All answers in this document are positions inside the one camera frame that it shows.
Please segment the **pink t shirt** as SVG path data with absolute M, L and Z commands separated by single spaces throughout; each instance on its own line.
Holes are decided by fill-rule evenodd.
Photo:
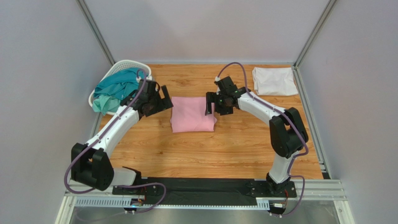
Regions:
M 213 132 L 217 119 L 205 115 L 205 97 L 172 97 L 171 128 L 173 133 Z

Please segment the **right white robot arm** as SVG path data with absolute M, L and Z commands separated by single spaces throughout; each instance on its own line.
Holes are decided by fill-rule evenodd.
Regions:
M 293 159 L 308 142 L 308 134 L 298 110 L 284 109 L 258 97 L 245 87 L 238 88 L 231 77 L 216 77 L 216 92 L 206 93 L 205 115 L 233 114 L 234 109 L 248 112 L 263 121 L 270 129 L 270 142 L 275 152 L 267 181 L 282 187 L 290 180 Z

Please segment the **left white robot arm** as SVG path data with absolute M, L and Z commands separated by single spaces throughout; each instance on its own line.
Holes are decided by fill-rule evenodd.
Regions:
M 132 168 L 114 168 L 110 157 L 127 131 L 143 117 L 173 107 L 165 85 L 153 80 L 141 80 L 120 103 L 109 122 L 85 144 L 76 143 L 71 149 L 71 164 L 66 178 L 84 184 L 90 190 L 104 191 L 112 186 L 132 186 L 137 171 Z

